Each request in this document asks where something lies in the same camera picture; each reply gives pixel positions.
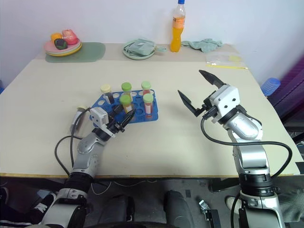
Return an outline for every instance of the table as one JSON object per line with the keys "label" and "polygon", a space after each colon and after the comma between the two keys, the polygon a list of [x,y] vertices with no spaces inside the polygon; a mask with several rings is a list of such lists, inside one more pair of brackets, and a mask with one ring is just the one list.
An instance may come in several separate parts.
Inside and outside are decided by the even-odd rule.
{"label": "table", "polygon": [[[263,140],[283,142],[293,150],[293,158],[282,175],[299,174],[295,162],[302,158],[298,149],[249,70],[206,66],[204,55],[188,47],[147,61],[129,60],[117,47],[107,45],[104,58],[93,63],[52,64],[38,57],[22,70],[0,95],[1,176],[67,177],[55,160],[54,147],[69,134],[76,108],[92,105],[104,83],[120,91],[121,83],[129,81],[137,90],[143,80],[148,80],[155,90],[159,119],[129,124],[124,133],[109,140],[100,155],[97,177],[236,177],[232,147],[207,140],[200,131],[201,118],[183,105],[177,93],[177,89],[181,90],[194,106],[200,107],[216,90],[199,69],[239,89],[241,104],[263,123]],[[86,136],[92,128],[87,119],[80,136]],[[218,123],[208,121],[206,130],[214,138],[229,141]],[[287,151],[272,145],[264,148],[273,174],[286,160]],[[62,142],[58,154],[71,169],[69,140]]]}

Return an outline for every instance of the shoe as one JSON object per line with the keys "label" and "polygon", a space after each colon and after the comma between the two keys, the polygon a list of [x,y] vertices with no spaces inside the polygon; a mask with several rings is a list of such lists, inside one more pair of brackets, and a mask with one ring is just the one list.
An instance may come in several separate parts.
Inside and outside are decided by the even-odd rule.
{"label": "shoe", "polygon": [[9,200],[9,190],[7,188],[0,189],[0,202],[7,204]]}
{"label": "shoe", "polygon": [[38,224],[42,221],[44,215],[56,199],[56,194],[48,194],[36,207],[30,211],[32,224]]}
{"label": "shoe", "polygon": [[[234,201],[235,197],[228,196],[225,198],[225,203],[229,210],[232,209],[232,204]],[[234,213],[238,215],[238,210],[242,207],[242,201],[240,199],[237,200],[236,206],[234,207]]]}

